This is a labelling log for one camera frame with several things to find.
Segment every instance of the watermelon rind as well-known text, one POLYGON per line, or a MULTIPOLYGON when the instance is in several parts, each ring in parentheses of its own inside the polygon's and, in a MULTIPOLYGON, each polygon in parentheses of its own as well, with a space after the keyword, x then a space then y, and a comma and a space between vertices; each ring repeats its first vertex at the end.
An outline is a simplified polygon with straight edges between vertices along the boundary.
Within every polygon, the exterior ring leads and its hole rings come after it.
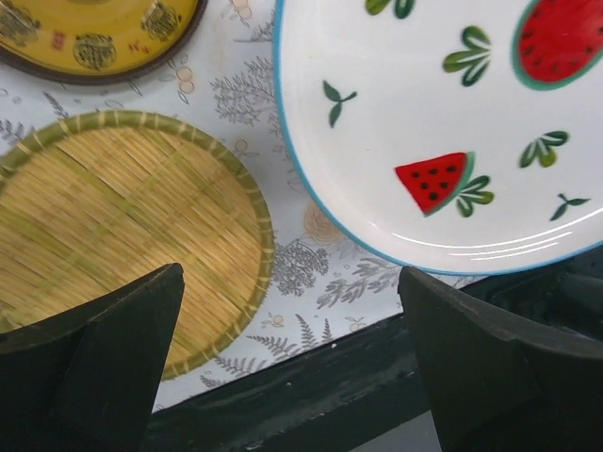
POLYGON ((521 58, 519 55, 519 42, 521 41, 521 32, 523 31, 531 12, 541 1, 542 0, 531 0, 530 4, 524 10, 524 13, 521 16, 521 19, 519 20, 519 23, 517 24, 517 28, 515 29, 515 33, 513 35, 513 48, 511 50, 511 58, 515 75, 517 76, 519 81, 521 81, 521 83, 523 83, 528 88, 537 91, 551 91, 553 89, 559 89, 565 87, 566 85, 569 85, 570 83, 574 82, 576 79, 582 77, 584 74, 590 71, 593 66, 598 63, 599 59, 603 57, 603 47, 599 49, 598 54, 594 56, 586 66, 584 66, 580 71, 578 71, 571 77, 564 78, 559 82, 539 82, 538 80, 534 80, 533 78, 531 78, 526 73, 526 71, 524 71, 524 68, 521 65, 521 58))
POLYGON ((475 153, 464 153, 464 156, 466 158, 466 164, 464 165, 463 176, 461 177, 459 183, 454 187, 454 191, 450 193, 442 202, 437 204, 432 210, 430 210, 429 212, 424 212, 423 215, 425 217, 430 217, 431 215, 439 211, 441 208, 449 204, 451 201, 453 201, 457 196, 459 196, 459 193, 461 193, 466 187, 466 185, 469 183, 471 173, 473 173, 473 166, 475 165, 475 153))

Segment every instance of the woven basket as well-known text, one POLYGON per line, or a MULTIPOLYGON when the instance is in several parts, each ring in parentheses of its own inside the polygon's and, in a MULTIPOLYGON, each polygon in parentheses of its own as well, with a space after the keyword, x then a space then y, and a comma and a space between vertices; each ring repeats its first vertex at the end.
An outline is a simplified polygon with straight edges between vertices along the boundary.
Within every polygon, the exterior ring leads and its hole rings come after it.
POLYGON ((172 118, 76 116, 1 160, 0 332, 179 262, 186 289, 163 375, 173 378, 247 326, 273 254, 253 177, 215 139, 172 118))

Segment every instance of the table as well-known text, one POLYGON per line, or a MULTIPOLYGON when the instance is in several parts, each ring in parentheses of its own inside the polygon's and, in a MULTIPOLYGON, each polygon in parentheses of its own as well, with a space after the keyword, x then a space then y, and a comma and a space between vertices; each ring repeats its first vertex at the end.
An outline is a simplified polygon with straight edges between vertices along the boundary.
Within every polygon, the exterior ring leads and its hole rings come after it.
MULTIPOLYGON (((266 197, 276 235, 268 295, 219 357, 159 387, 155 410, 358 331, 401 310, 399 267, 339 232, 287 155, 272 80, 273 0, 209 0, 191 42, 157 71, 77 87, 0 65, 0 153, 57 119, 98 109, 156 111, 219 139, 266 197)), ((478 278, 441 277, 457 287, 478 278)))

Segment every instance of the watermelon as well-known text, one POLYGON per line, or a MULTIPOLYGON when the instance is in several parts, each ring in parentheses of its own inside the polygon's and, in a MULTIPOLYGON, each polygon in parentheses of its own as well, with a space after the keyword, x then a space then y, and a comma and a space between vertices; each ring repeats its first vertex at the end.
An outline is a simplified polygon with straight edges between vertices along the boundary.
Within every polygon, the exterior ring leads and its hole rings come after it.
POLYGON ((556 89, 587 73, 603 50, 603 3, 533 0, 515 31, 513 67, 533 89, 556 89))
POLYGON ((425 217, 437 212, 465 188, 474 163, 473 153, 449 153, 396 168, 399 180, 425 217))

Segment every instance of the yellow plate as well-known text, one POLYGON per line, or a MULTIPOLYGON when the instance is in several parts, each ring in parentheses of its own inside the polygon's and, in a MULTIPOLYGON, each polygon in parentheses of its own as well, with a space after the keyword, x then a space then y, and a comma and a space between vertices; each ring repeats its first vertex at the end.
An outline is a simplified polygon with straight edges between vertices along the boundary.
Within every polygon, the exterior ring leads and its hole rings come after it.
POLYGON ((206 0, 0 0, 0 57, 65 83, 146 72, 184 44, 206 0))

